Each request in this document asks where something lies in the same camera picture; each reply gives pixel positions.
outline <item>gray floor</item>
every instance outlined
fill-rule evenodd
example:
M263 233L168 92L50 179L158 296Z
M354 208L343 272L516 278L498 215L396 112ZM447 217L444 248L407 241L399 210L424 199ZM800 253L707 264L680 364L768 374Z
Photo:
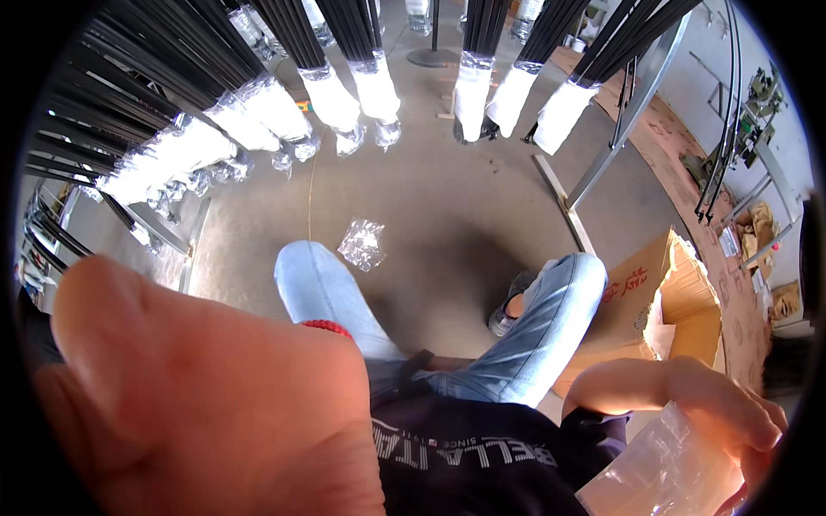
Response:
M453 139L453 122L435 116L449 108L442 96L449 97L457 69L408 63L406 54L430 45L430 38L403 30L404 2L385 0L382 6L387 62L402 102L400 142L384 154L368 141L355 155L341 159L327 131L315 162L297 164L289 181L268 166L265 155L258 155L258 166L247 181L208 193L212 204L189 293L286 319L273 282L281 247L312 238L335 249L350 219L365 218L386 226L382 246L387 258L369 273L351 270L391 338L407 351L427 347L446 356L476 357L496 341L486 318L501 302L510 279L526 267L538 268L549 258L577 251L531 159L541 151L519 141L565 74L552 64L545 67L511 138L462 146ZM460 11L461 2L443 2L440 46L457 52ZM503 36L495 81L518 51ZM345 86L354 91L338 49L328 55ZM296 99L306 96L298 89L291 61L281 63L277 74ZM310 119L323 133L316 116ZM573 188L607 144L613 127L599 107L585 110L549 159L566 189ZM670 225L688 238L666 193L631 144L579 212L608 268ZM544 408L553 414L558 400L549 399Z

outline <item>knee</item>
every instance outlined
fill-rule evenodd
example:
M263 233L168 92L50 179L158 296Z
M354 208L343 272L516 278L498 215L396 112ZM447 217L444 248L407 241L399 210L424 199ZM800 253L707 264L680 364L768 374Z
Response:
M570 255L575 260L574 284L582 290L593 291L596 297L602 297L605 284L608 281L608 272L605 271L605 264L589 253L574 253Z
M275 280L278 281L280 272L296 267L306 267L311 263L311 258L320 253L330 254L330 251L323 244L312 240L296 240L285 245L278 252L278 258L275 260L275 270L273 271Z

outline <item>round metal base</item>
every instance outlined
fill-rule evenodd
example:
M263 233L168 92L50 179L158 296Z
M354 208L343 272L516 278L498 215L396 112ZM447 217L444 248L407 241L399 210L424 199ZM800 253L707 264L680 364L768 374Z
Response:
M418 49L412 50L407 55L407 60L416 66L424 66L425 68L445 68L450 64L458 63L459 56L450 50L436 50Z

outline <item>red chinese characters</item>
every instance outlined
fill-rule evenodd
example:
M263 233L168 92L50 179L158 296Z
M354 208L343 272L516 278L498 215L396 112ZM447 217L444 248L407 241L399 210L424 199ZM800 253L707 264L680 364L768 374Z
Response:
M631 272L631 276L625 278L625 286L622 289L622 295L620 297L625 296L625 292L632 291L645 283L645 280L648 279L648 276L645 274L646 272L648 272L648 269L643 270L642 267L634 272Z
M608 287L605 288L605 291L602 292L602 302L608 303L611 299L616 296L617 292L620 291L620 284L617 282L611 283Z

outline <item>red object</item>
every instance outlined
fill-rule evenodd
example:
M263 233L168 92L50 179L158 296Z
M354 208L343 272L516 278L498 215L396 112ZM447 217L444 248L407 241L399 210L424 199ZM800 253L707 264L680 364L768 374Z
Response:
M331 320L324 320L324 319L306 320L306 321L304 321L302 323L298 323L298 324L300 324L301 326L306 326L307 328L326 329L327 331L331 331L333 333L343 335L343 336L349 338L350 340L352 340L353 342L355 342L355 339L353 338L353 335L351 335L350 332L347 331L347 329L344 326L342 326L339 323L334 323Z

